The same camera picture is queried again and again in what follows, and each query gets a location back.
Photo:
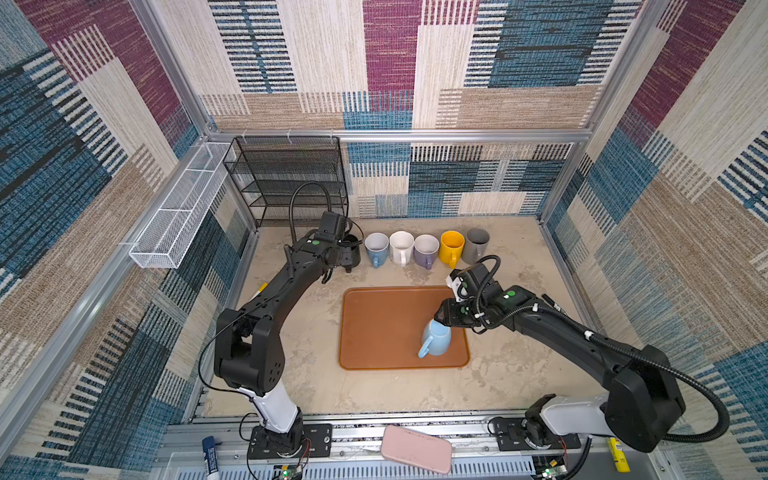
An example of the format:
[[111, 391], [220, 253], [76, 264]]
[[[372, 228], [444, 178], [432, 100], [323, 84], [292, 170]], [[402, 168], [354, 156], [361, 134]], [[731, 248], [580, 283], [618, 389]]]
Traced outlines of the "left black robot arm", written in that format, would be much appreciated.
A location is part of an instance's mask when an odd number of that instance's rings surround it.
[[253, 429], [251, 440], [280, 457], [309, 446], [302, 412], [281, 381], [286, 360], [280, 332], [306, 290], [316, 281], [327, 283], [344, 263], [349, 245], [344, 238], [351, 221], [333, 211], [328, 189], [317, 181], [304, 182], [293, 191], [288, 216], [293, 216], [298, 194], [310, 186], [319, 188], [325, 198], [319, 227], [299, 238], [294, 221], [289, 221], [292, 243], [283, 247], [283, 267], [244, 306], [221, 312], [215, 334], [203, 348], [213, 350], [213, 373], [226, 383], [221, 391], [245, 397], [260, 415], [262, 424]]

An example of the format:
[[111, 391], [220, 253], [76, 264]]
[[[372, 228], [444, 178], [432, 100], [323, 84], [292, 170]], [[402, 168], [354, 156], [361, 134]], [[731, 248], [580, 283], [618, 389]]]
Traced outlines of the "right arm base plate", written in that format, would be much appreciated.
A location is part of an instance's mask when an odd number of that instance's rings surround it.
[[582, 442], [576, 434], [565, 436], [547, 434], [542, 444], [536, 444], [528, 437], [528, 431], [522, 423], [521, 417], [496, 416], [488, 421], [487, 429], [497, 441], [500, 451], [580, 450], [582, 448]]

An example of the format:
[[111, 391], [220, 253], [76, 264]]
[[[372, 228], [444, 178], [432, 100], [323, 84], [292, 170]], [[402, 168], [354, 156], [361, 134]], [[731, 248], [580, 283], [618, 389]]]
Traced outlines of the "blue patterned mug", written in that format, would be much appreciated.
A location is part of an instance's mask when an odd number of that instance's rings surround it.
[[370, 233], [364, 245], [373, 268], [382, 267], [389, 258], [389, 236], [381, 232]]

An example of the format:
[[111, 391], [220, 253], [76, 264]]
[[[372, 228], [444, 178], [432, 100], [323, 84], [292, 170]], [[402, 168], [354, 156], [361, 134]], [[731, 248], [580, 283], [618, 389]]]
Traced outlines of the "white faceted mug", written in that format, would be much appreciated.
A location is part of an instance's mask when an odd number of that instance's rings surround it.
[[407, 266], [413, 255], [415, 238], [407, 231], [396, 231], [389, 236], [389, 256], [393, 264]]

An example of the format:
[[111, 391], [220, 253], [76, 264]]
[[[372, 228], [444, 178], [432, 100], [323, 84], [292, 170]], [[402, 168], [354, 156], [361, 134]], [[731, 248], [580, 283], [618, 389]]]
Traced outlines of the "yellow marker right rail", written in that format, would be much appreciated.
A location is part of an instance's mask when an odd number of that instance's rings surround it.
[[621, 474], [629, 473], [631, 469], [623, 449], [623, 444], [615, 437], [609, 437], [607, 442], [616, 471]]

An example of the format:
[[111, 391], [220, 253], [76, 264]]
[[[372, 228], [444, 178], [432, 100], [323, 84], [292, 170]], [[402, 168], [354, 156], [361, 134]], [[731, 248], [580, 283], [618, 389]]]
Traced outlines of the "purple mug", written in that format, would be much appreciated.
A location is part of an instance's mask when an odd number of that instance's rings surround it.
[[429, 234], [422, 234], [415, 238], [413, 258], [415, 263], [431, 270], [439, 259], [440, 241]]

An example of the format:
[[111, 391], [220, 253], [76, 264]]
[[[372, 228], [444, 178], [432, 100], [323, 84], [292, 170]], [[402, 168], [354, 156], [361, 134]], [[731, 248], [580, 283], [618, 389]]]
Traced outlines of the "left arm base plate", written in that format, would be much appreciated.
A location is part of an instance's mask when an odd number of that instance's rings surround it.
[[252, 430], [246, 456], [248, 460], [327, 458], [330, 456], [332, 433], [331, 424], [304, 425], [301, 433], [296, 429], [277, 433], [256, 426]]

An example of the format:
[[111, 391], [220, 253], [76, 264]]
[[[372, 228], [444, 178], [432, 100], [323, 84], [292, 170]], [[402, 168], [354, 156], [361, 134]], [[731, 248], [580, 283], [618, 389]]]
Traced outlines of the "grey mug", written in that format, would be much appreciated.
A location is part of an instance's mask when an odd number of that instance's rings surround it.
[[462, 260], [471, 265], [480, 260], [486, 253], [490, 241], [488, 231], [481, 228], [471, 228], [465, 236]]

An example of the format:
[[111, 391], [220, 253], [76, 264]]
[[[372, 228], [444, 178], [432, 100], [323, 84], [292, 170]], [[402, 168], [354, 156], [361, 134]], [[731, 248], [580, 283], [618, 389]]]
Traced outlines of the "brown serving tray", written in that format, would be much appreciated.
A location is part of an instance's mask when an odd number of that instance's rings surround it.
[[418, 356], [422, 335], [446, 286], [350, 288], [343, 296], [339, 364], [354, 370], [462, 368], [469, 363], [466, 331], [455, 328], [447, 351]]

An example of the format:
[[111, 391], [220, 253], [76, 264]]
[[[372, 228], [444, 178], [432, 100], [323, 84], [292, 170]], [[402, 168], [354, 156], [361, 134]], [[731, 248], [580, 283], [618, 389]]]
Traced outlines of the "pink pouch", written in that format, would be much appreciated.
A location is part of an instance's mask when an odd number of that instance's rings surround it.
[[447, 475], [452, 468], [449, 441], [395, 425], [385, 428], [380, 452], [387, 460], [433, 473]]

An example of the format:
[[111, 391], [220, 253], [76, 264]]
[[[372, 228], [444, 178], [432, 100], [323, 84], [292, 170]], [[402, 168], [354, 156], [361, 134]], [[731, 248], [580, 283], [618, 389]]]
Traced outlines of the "yellow mug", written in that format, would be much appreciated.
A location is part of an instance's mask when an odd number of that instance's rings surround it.
[[464, 236], [454, 230], [445, 231], [440, 237], [438, 257], [441, 262], [455, 269], [465, 246]]

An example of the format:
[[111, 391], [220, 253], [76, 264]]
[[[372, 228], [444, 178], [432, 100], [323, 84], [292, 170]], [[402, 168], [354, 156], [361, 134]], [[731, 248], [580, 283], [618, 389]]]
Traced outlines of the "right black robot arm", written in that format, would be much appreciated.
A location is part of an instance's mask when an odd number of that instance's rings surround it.
[[[662, 441], [699, 444], [722, 437], [730, 427], [724, 402], [695, 378], [673, 368], [652, 345], [637, 349], [589, 329], [566, 315], [548, 296], [513, 285], [502, 288], [494, 268], [482, 261], [454, 269], [446, 278], [452, 298], [435, 313], [446, 327], [481, 335], [504, 327], [549, 347], [596, 380], [604, 392], [585, 398], [547, 394], [529, 407], [521, 422], [534, 449], [549, 447], [560, 436], [614, 437], [632, 449], [653, 451]], [[703, 433], [674, 434], [686, 411], [681, 383], [706, 398], [717, 414]]]

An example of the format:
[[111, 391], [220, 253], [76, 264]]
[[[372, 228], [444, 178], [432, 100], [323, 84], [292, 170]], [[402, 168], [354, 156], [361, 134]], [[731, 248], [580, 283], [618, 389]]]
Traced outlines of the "light blue mug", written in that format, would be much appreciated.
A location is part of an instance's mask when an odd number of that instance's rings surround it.
[[452, 329], [436, 320], [431, 320], [424, 328], [422, 345], [418, 351], [419, 358], [428, 355], [441, 356], [450, 347]]

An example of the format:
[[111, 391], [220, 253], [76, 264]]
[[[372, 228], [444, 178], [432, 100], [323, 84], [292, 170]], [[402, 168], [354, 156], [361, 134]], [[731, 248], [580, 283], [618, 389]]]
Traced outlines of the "black mesh shelf rack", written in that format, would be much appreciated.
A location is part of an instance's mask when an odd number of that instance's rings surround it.
[[237, 137], [223, 165], [258, 227], [313, 226], [322, 212], [349, 213], [336, 137]]

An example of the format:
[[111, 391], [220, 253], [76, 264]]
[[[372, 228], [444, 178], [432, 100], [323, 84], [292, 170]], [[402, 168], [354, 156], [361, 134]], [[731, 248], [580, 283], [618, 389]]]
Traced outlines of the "black marker on floor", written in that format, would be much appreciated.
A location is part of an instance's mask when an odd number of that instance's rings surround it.
[[557, 314], [560, 316], [567, 316], [567, 312], [549, 295], [543, 294], [542, 301], [544, 302], [544, 306], [542, 307], [543, 312], [551, 315]]

